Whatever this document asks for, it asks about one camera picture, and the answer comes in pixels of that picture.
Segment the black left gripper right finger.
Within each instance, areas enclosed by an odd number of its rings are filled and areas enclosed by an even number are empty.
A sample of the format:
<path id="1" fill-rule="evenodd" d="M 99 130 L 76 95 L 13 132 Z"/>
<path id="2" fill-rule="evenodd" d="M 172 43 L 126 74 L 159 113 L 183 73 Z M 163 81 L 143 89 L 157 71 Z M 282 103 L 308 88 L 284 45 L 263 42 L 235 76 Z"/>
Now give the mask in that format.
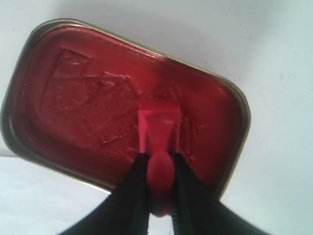
<path id="1" fill-rule="evenodd" d="M 176 180 L 171 212 L 176 235 L 265 235 L 223 205 L 197 178 L 184 157 L 173 153 Z"/>

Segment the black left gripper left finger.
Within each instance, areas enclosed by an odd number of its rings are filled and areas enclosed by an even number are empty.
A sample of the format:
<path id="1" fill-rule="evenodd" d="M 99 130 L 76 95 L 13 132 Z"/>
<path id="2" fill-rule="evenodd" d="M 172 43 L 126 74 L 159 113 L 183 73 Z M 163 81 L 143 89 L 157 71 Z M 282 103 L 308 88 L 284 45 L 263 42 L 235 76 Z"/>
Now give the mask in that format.
<path id="1" fill-rule="evenodd" d="M 146 171 L 149 156 L 138 154 L 114 191 L 65 235 L 146 235 L 149 224 Z"/>

